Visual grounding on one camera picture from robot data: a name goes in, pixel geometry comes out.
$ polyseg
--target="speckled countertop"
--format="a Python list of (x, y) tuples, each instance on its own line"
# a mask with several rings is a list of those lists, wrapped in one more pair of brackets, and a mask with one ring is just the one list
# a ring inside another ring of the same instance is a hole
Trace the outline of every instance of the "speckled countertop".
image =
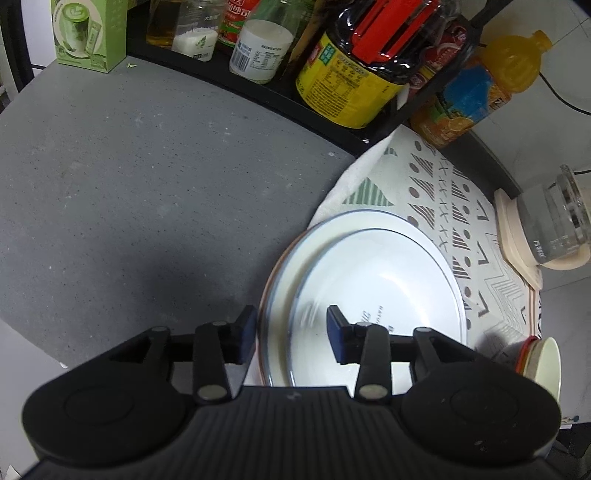
[(109, 74), (53, 63), (0, 116), (0, 145), (0, 317), (67, 365), (257, 304), (353, 160), (138, 59)]

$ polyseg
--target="yellow bottle cap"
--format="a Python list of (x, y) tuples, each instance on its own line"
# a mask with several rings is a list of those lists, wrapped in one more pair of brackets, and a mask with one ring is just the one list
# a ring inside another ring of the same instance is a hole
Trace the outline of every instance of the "yellow bottle cap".
[(552, 41), (548, 38), (548, 35), (546, 35), (541, 30), (534, 32), (534, 34), (531, 36), (531, 40), (542, 53), (545, 53), (552, 48)]

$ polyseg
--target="metal rivet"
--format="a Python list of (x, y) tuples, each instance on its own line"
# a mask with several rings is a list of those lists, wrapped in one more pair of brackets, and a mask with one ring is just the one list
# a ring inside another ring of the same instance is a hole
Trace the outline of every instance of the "metal rivet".
[(364, 385), (359, 389), (359, 395), (366, 400), (380, 400), (388, 395), (388, 389), (377, 384)]
[(219, 400), (227, 394), (228, 391), (221, 385), (205, 385), (197, 390), (197, 395), (206, 401)]

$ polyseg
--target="green box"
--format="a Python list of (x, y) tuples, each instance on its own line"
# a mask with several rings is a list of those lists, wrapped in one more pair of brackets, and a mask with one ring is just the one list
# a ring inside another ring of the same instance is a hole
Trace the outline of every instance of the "green box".
[(51, 0), (58, 63), (111, 71), (125, 58), (128, 0)]

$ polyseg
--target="stacked plates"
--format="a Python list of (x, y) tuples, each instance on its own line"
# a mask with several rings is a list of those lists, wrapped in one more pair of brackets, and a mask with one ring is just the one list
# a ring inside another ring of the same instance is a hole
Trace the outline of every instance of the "stacked plates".
[[(336, 363), (326, 309), (395, 335), (431, 327), (466, 343), (460, 290), (437, 247), (406, 220), (354, 210), (298, 237), (277, 262), (260, 305), (258, 355), (266, 385), (346, 385), (358, 365)], [(392, 364), (395, 394), (411, 386), (408, 364)]]

